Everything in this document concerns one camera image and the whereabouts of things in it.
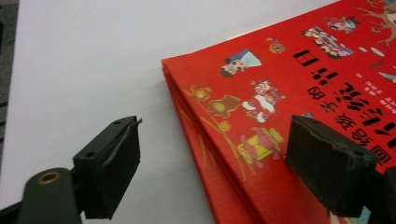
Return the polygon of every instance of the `white surface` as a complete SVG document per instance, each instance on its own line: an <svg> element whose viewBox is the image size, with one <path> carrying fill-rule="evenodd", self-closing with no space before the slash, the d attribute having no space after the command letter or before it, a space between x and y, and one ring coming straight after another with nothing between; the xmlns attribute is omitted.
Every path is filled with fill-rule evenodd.
<svg viewBox="0 0 396 224"><path fill-rule="evenodd" d="M72 168L108 123L137 115L142 160L111 223L212 223L160 60L330 2L21 0L0 208L32 175Z"/></svg>

